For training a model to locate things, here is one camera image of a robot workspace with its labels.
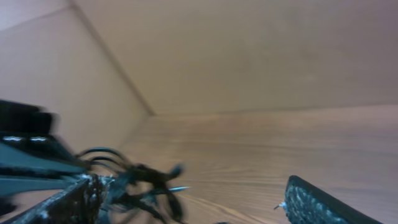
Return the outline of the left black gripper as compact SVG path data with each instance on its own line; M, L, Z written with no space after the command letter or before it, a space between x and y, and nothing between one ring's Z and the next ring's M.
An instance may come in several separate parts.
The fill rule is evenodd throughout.
M55 121L42 107L1 100L1 198L65 189L87 172L52 134Z

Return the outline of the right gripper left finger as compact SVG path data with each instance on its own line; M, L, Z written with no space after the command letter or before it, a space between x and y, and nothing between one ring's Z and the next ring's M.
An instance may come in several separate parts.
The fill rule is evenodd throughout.
M95 224L105 200L105 181L97 175L83 177L2 224Z

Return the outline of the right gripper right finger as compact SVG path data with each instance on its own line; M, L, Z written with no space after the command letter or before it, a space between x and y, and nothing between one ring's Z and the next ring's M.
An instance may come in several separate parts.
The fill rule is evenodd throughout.
M297 175L288 179L282 208L294 224L381 224Z

